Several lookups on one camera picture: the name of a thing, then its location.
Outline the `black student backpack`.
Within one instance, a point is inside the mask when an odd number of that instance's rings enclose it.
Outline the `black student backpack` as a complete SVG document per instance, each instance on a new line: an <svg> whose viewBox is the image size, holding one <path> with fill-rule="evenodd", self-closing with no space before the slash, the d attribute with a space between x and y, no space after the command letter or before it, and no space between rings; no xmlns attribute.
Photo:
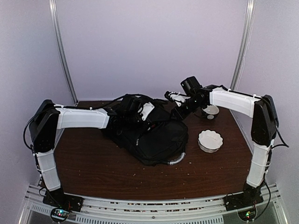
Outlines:
<svg viewBox="0 0 299 224"><path fill-rule="evenodd" d="M185 155L188 142L188 127L180 120L172 119L171 113L164 108L165 102L142 94L142 103L151 102L155 109L148 116L149 130L125 129L118 122L117 109L121 101L111 107L112 116L108 125L102 129L106 138L112 140L120 148L126 149L146 166L165 164L173 166L180 163Z"/></svg>

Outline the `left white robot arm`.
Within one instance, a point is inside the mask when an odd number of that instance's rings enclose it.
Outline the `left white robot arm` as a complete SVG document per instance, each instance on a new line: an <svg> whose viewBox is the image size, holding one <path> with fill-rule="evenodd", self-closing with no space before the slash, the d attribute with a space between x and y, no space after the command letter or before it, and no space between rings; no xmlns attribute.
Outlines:
<svg viewBox="0 0 299 224"><path fill-rule="evenodd" d="M128 101L122 97L119 111L110 108L109 104L83 108L54 104L52 100L47 99L25 125L24 130L29 130L32 142L25 143L25 146L35 157L36 167L43 178L49 200L57 207L63 207L67 203L54 158L57 130L67 128L109 130L150 123L150 115L156 106L148 99L142 102L144 99L142 95L126 97Z"/></svg>

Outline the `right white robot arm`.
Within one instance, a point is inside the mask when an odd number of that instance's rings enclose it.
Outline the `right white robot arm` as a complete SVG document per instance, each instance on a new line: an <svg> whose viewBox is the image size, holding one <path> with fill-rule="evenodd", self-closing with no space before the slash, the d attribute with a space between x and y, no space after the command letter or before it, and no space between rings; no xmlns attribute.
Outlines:
<svg viewBox="0 0 299 224"><path fill-rule="evenodd" d="M239 197L242 205L251 205L260 194L264 176L270 166L271 151L276 147L274 140L281 136L272 96L248 95L216 85L206 87L197 85L195 88L186 89L185 95L167 91L164 96L177 104L171 114L179 120L184 120L190 113L208 105L223 107L252 118L251 139L254 152L243 193Z"/></svg>

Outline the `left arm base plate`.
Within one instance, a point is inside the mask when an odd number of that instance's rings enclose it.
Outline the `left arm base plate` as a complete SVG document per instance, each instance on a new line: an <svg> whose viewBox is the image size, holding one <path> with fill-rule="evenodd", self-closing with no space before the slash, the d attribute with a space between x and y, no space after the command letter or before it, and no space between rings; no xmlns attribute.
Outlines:
<svg viewBox="0 0 299 224"><path fill-rule="evenodd" d="M63 208L68 211L76 211L80 212L84 199L79 196L65 195L62 202L56 203L56 201L50 196L46 195L43 198L43 203L47 205L51 205L53 207Z"/></svg>

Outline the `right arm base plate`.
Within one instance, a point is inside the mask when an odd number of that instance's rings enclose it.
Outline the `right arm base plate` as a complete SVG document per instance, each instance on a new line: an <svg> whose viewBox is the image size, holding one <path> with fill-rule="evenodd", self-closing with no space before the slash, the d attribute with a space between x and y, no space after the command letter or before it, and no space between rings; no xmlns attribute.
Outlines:
<svg viewBox="0 0 299 224"><path fill-rule="evenodd" d="M228 194L224 198L226 211L238 210L246 207L253 206L256 203L262 203L262 196L255 196L253 198L245 198L244 193Z"/></svg>

